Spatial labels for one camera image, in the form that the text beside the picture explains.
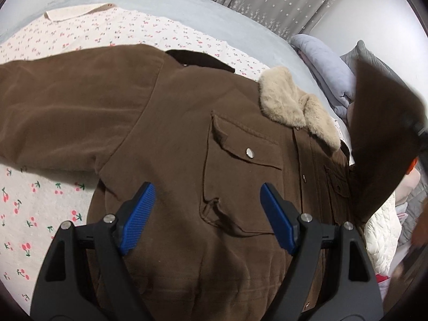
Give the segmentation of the folded blue blanket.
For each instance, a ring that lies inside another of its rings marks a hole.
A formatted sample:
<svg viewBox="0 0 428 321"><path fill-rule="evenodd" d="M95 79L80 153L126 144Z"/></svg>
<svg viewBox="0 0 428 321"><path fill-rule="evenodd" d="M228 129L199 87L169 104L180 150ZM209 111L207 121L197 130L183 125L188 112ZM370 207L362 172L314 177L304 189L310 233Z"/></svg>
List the folded blue blanket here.
<svg viewBox="0 0 428 321"><path fill-rule="evenodd" d="M313 73L335 112L348 124L348 108L355 99L356 77L345 62L324 42L306 34L290 39L304 63Z"/></svg>

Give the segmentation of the white quilted jacket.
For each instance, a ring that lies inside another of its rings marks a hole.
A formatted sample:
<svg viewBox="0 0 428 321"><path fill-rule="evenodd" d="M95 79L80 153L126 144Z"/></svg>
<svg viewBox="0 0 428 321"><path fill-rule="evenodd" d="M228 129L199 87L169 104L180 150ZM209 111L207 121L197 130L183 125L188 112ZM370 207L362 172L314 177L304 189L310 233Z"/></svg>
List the white quilted jacket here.
<svg viewBox="0 0 428 321"><path fill-rule="evenodd" d="M388 276L402 230L395 192L370 217L364 228L366 251L376 275Z"/></svg>

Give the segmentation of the brown coat with fur collar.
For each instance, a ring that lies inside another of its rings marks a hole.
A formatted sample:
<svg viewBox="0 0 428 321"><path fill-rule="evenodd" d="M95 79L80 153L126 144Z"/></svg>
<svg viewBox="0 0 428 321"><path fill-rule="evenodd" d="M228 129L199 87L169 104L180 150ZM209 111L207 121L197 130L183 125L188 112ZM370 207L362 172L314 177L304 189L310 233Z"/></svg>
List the brown coat with fur collar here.
<svg viewBox="0 0 428 321"><path fill-rule="evenodd" d="M260 202L273 184L315 220L362 228L419 151L419 97L365 62L341 142L285 67L258 81L206 54L125 45L1 65L1 156L92 172L90 222L142 183L157 200L125 260L156 320L260 320L291 257Z"/></svg>

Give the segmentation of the orange pumpkin cushion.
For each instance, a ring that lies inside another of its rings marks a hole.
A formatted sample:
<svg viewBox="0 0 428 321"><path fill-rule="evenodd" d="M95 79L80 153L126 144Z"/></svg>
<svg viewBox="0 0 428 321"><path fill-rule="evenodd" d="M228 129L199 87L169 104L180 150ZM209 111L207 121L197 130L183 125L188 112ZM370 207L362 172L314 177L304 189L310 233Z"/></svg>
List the orange pumpkin cushion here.
<svg viewBox="0 0 428 321"><path fill-rule="evenodd" d="M407 169L407 171L406 171L406 174L407 175L409 175L411 172L412 172L412 170L415 168L415 166L416 166L416 164L417 164L417 162L418 162L418 157L416 157L415 159L413 159L412 160L412 162L411 162L411 164L409 165L409 167L408 167L408 169Z"/></svg>

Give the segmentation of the pink pillow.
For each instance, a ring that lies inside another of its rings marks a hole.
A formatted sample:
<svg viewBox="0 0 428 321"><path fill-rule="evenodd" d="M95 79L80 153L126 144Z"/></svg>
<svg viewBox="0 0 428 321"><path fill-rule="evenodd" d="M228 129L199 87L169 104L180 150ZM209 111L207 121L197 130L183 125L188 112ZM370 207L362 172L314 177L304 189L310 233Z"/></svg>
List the pink pillow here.
<svg viewBox="0 0 428 321"><path fill-rule="evenodd" d="M401 205L406 202L406 199L410 195L410 193L417 187L419 181L421 179L420 172L414 168L410 173L405 175L395 189L395 205Z"/></svg>

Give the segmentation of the light blue bed sheet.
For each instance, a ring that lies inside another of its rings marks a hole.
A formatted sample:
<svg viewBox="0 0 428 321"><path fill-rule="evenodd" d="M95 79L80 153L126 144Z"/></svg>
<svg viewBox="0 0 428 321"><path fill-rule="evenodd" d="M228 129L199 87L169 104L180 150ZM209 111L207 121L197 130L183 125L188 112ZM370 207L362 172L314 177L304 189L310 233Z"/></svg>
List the light blue bed sheet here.
<svg viewBox="0 0 428 321"><path fill-rule="evenodd" d="M1 61L39 59L67 51L125 44L210 54L253 80L285 66L305 92L327 104L297 52L251 19L209 0L62 0L1 24Z"/></svg>

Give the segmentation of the grey quilted pillow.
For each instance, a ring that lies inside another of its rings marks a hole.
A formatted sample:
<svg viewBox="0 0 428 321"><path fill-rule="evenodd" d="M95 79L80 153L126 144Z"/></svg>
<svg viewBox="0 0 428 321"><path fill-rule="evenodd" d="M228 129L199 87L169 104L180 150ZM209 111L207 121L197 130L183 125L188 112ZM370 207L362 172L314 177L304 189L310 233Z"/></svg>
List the grey quilted pillow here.
<svg viewBox="0 0 428 321"><path fill-rule="evenodd" d="M350 68L354 76L357 76L357 64L359 61L366 62L375 67L384 75L387 75L394 81L403 86L407 84L398 76L398 74L385 62L379 59L372 51L368 50L363 40L359 40L356 46L348 53L343 54L340 59Z"/></svg>

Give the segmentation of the cherry print blanket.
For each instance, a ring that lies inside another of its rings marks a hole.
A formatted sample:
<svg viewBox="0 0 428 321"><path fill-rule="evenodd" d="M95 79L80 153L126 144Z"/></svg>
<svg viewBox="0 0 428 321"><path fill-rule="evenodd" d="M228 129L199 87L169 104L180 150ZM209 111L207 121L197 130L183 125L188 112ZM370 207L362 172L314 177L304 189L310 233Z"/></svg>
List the cherry print blanket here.
<svg viewBox="0 0 428 321"><path fill-rule="evenodd" d="M30 309L57 228L97 223L143 183L124 256L156 320L260 320L287 269L260 202L291 129L258 79L205 52L125 44L1 61L1 280Z"/></svg>

